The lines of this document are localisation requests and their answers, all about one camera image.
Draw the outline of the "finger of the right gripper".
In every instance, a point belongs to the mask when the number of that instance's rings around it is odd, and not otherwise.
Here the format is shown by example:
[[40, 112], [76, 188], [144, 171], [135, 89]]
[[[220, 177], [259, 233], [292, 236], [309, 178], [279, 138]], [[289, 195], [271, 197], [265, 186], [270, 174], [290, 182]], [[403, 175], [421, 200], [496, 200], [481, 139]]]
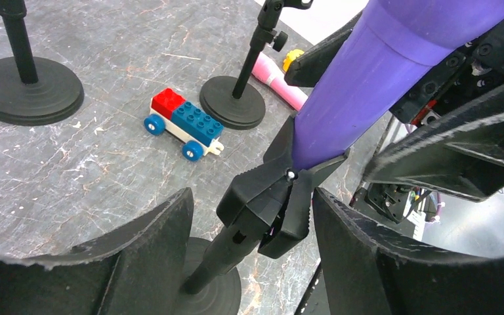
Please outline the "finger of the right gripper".
[[294, 87], [315, 87], [343, 43], [350, 37], [361, 15], [359, 12], [342, 28], [292, 61], [284, 75], [285, 82]]

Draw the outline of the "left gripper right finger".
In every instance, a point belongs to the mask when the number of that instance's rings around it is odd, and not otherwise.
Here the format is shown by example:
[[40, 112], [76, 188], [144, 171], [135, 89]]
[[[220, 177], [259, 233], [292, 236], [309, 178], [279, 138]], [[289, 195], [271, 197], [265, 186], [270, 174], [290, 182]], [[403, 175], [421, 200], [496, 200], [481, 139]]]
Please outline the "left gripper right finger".
[[414, 240], [323, 188], [312, 206], [332, 314], [504, 314], [504, 257]]

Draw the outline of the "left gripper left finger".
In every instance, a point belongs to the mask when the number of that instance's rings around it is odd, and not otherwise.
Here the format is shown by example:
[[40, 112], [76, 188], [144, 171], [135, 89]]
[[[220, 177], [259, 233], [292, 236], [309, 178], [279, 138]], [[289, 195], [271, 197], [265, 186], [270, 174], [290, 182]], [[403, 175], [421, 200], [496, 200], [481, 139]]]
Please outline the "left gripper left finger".
[[65, 253], [0, 256], [0, 314], [172, 314], [193, 210], [183, 188]]

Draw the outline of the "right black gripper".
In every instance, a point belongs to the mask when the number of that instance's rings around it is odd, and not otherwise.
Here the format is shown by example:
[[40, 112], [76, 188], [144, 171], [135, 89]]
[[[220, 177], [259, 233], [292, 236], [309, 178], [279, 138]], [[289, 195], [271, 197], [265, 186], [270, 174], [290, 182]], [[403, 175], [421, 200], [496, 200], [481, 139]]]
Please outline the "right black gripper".
[[504, 187], [504, 19], [431, 68], [390, 112], [411, 125], [441, 118], [373, 157], [365, 181], [474, 202]]

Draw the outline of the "pink toy microphone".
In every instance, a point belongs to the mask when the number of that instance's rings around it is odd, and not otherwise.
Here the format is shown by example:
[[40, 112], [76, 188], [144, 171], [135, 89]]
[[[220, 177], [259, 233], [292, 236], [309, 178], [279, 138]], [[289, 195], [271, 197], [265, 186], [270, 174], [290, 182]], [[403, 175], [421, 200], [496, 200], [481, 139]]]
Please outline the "pink toy microphone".
[[284, 99], [294, 110], [299, 111], [306, 102], [308, 95], [300, 88], [286, 83], [284, 73], [270, 57], [261, 52], [253, 66], [253, 76], [261, 83], [270, 87], [278, 96]]

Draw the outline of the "purple toy microphone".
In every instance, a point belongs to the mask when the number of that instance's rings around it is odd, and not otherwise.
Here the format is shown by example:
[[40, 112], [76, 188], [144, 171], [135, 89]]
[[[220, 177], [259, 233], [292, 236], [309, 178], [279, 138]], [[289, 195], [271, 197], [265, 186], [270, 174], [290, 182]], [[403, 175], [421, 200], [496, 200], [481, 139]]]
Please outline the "purple toy microphone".
[[293, 162], [346, 151], [433, 66], [504, 19], [504, 1], [370, 1], [295, 117]]

